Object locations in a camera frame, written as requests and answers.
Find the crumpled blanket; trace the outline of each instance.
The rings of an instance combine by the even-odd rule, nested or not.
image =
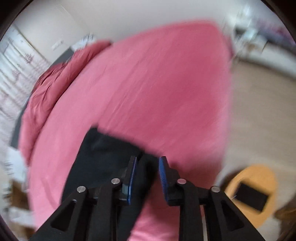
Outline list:
[[[35,142],[56,102],[93,57],[110,45],[110,41],[89,45],[76,51],[68,63],[55,65],[39,77],[22,116],[18,145],[28,166]]]
[[[219,29],[194,21],[114,43],[80,73],[66,71],[65,79],[76,78],[60,91],[58,101],[42,109],[47,98],[41,97],[40,107],[28,110],[38,124],[38,111],[47,113],[38,138],[34,135],[33,152],[32,144],[23,148],[27,157],[31,153],[29,200],[36,225],[60,205],[67,175],[92,126],[166,156],[181,177],[209,188],[220,171],[229,130],[229,67],[229,49]],[[157,180],[130,240],[177,240],[178,227],[179,208],[167,206]]]

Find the yellow round stool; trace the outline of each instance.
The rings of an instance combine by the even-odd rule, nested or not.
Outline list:
[[[264,165],[252,165],[238,173],[227,185],[226,195],[255,228],[275,211],[278,183]]]

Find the black rectangular object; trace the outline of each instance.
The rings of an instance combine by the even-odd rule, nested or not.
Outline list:
[[[244,183],[240,183],[234,198],[262,212],[267,202],[268,195],[261,193]]]

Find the triangular cutout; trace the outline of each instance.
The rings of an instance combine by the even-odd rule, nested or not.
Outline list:
[[[60,214],[51,222],[50,226],[63,232],[67,231],[75,205],[76,202],[71,201],[69,205],[66,206],[65,209],[62,210]]]
[[[227,229],[229,231],[234,231],[244,227],[244,223],[239,219],[235,212],[228,206],[228,204],[222,200],[221,201],[223,214],[226,219]]]

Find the pink mattress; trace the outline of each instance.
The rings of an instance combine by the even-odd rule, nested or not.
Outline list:
[[[174,24],[97,54],[59,98],[30,162],[29,200],[39,227],[60,204],[67,175],[91,126],[157,156],[209,188],[229,129],[230,53],[211,22]],[[179,208],[157,180],[130,240],[177,240]]]

